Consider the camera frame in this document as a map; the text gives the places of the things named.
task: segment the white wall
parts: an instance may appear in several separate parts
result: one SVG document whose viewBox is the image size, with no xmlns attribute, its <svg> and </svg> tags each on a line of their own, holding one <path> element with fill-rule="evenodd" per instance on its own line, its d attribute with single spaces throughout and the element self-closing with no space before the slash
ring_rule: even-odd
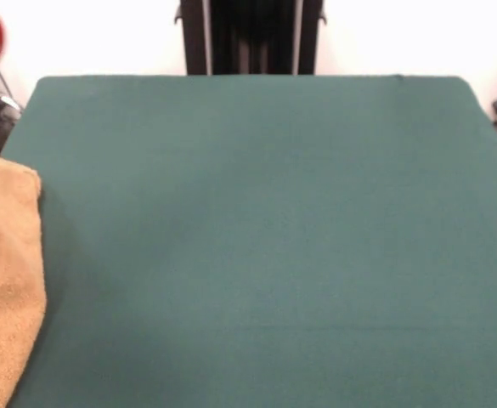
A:
<svg viewBox="0 0 497 408">
<path fill-rule="evenodd" d="M 496 3 L 325 2 L 318 74 L 457 75 L 489 111 L 497 97 Z M 184 75 L 182 27 L 172 23 L 178 3 L 0 0 L 8 30 L 1 67 L 22 102 L 46 75 Z"/>
</svg>

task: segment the tan towel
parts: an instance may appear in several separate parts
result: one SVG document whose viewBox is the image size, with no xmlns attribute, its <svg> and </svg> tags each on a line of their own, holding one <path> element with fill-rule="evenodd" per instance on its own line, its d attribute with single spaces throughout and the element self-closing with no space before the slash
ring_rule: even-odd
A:
<svg viewBox="0 0 497 408">
<path fill-rule="evenodd" d="M 8 403 L 42 324 L 46 305 L 40 178 L 0 159 L 0 407 Z"/>
</svg>

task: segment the green table surface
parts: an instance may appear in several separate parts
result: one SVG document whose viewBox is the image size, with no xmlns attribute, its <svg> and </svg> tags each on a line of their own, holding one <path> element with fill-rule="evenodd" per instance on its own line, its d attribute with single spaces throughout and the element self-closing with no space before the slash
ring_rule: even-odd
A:
<svg viewBox="0 0 497 408">
<path fill-rule="evenodd" d="M 425 77 L 66 77 L 7 144 L 48 312 L 9 408 L 497 408 L 497 134 Z"/>
</svg>

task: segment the black equipment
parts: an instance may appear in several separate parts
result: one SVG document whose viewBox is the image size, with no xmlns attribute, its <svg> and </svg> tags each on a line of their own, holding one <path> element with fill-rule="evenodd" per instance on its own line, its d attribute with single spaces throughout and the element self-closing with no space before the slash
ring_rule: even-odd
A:
<svg viewBox="0 0 497 408">
<path fill-rule="evenodd" d="M 181 0 L 188 75 L 314 74 L 324 0 Z"/>
</svg>

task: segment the black cable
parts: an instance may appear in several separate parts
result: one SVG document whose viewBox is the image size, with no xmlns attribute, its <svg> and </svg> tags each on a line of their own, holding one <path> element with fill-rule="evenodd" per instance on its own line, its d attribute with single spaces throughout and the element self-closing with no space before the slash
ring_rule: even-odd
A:
<svg viewBox="0 0 497 408">
<path fill-rule="evenodd" d="M 10 87 L 8 86 L 7 82 L 5 81 L 4 76 L 1 73 L 1 70 L 0 70 L 0 80 L 3 83 L 5 91 L 7 91 L 8 96 L 10 98 L 14 99 L 14 96 L 12 95 L 12 91 L 10 91 Z"/>
</svg>

